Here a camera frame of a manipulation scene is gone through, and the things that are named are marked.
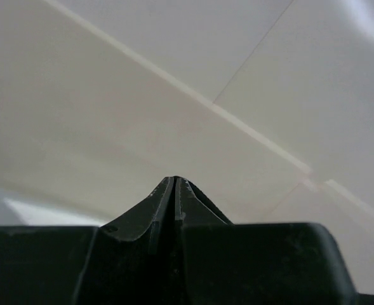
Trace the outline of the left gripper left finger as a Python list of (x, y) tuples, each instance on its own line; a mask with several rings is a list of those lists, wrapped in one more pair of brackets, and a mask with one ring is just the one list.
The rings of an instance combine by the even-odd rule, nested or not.
[(0, 226), (0, 304), (135, 301), (157, 258), (174, 178), (102, 227)]

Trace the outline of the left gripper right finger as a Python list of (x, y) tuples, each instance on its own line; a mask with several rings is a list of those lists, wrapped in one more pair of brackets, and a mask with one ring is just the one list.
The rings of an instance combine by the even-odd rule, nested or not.
[(320, 224), (233, 224), (183, 178), (175, 220), (191, 304), (358, 302), (338, 245)]

